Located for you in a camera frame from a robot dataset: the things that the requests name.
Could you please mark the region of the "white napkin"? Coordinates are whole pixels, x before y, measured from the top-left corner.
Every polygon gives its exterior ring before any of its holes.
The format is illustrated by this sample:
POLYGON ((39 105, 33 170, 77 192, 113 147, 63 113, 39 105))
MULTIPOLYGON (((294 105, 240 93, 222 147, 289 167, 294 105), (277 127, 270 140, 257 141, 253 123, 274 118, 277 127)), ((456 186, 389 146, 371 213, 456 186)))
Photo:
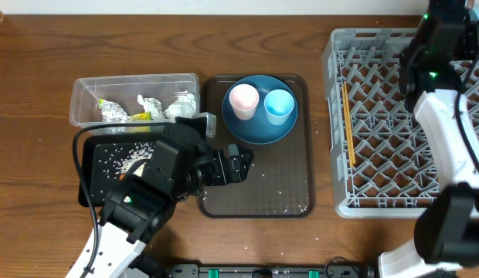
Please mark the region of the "white napkin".
POLYGON ((170 104, 163 114, 167 119, 174 120, 176 117, 192 118, 196 112, 195 96, 191 93, 178 96, 178 99, 170 104))

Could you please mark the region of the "pile of white rice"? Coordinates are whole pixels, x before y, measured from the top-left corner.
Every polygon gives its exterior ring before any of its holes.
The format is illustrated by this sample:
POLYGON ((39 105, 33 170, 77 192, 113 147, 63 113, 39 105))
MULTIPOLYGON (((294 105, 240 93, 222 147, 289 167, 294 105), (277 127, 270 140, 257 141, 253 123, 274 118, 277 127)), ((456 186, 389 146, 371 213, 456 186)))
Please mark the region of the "pile of white rice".
POLYGON ((106 179, 118 179, 133 163, 150 159, 153 142, 110 143, 98 145, 93 153, 93 174, 106 179))

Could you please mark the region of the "foil snack wrapper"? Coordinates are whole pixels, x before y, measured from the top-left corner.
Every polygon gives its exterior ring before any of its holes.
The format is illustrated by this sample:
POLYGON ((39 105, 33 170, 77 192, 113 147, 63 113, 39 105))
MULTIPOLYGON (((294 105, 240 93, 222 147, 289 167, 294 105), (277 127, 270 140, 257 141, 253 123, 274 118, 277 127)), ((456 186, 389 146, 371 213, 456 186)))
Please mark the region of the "foil snack wrapper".
MULTIPOLYGON (((103 116, 103 122, 126 122, 132 120, 150 120, 151 115, 149 112, 134 114, 128 116, 124 109, 115 102, 111 102, 104 99, 98 100, 98 108, 101 110, 103 116)), ((151 127, 108 127, 104 130, 106 134, 126 134, 126 133, 143 133, 150 132, 151 127)))

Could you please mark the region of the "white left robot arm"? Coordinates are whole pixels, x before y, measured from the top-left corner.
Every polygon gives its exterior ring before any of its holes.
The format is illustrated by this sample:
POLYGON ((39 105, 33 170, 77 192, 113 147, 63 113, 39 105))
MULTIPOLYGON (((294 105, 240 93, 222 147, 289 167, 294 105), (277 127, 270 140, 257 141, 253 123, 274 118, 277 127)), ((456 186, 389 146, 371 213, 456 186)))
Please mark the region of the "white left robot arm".
POLYGON ((253 150, 237 144, 214 150, 207 137, 215 115, 176 117, 166 123, 149 159, 132 164, 97 212, 87 205, 93 229, 69 277, 165 277, 165 268, 144 248, 188 196, 205 186, 240 183, 247 177, 253 150))

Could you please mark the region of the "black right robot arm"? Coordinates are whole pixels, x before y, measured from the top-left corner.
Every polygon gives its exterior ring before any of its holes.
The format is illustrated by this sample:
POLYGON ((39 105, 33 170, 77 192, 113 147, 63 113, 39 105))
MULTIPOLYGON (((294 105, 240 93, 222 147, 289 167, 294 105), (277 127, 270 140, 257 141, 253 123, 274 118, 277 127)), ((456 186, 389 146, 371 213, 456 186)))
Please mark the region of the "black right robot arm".
POLYGON ((479 140, 455 60, 479 60, 479 1, 431 1, 401 52, 399 89, 422 127, 440 193, 413 238, 378 258, 380 277, 433 277, 479 266, 479 140))

